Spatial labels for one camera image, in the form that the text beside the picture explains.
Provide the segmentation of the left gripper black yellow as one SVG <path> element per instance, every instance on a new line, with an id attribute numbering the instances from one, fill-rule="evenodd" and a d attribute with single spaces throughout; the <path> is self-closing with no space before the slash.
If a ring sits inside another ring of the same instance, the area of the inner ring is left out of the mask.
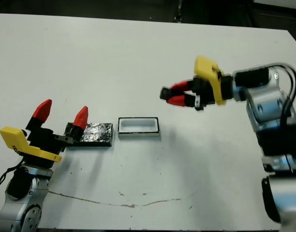
<path id="1" fill-rule="evenodd" d="M 87 126 L 88 107 L 84 106 L 76 115 L 70 130 L 70 137 L 53 134 L 50 129 L 40 128 L 50 114 L 52 100 L 42 102 L 34 111 L 26 129 L 38 128 L 26 137 L 21 129 L 4 127 L 0 129 L 6 146 L 25 158 L 25 161 L 39 167 L 50 168 L 54 162 L 61 162 L 59 153 L 80 140 Z"/>

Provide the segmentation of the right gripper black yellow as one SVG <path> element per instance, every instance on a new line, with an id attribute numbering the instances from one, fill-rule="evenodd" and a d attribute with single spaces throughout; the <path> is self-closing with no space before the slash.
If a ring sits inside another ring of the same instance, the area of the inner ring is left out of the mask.
<path id="1" fill-rule="evenodd" d="M 218 64 L 205 56 L 199 56 L 194 64 L 193 80 L 175 83 L 170 87 L 173 95 L 167 104 L 181 107 L 195 107 L 203 110 L 209 104 L 225 105 L 233 98 L 233 77 L 224 74 Z M 194 95 L 184 94 L 193 91 Z"/>

